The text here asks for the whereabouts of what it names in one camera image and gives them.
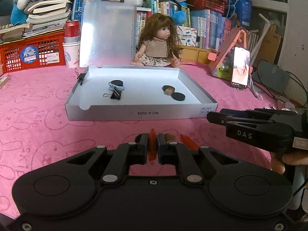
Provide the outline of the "person right hand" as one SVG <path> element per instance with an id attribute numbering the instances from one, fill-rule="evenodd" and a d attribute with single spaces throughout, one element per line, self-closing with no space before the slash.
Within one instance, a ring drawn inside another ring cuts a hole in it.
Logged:
<path id="1" fill-rule="evenodd" d="M 270 153 L 271 156 L 271 170 L 283 174 L 285 172 L 286 165 L 307 165 L 308 163 L 308 154 L 307 151 L 296 151 L 293 153 L 287 153 L 278 158 L 277 153 Z"/>

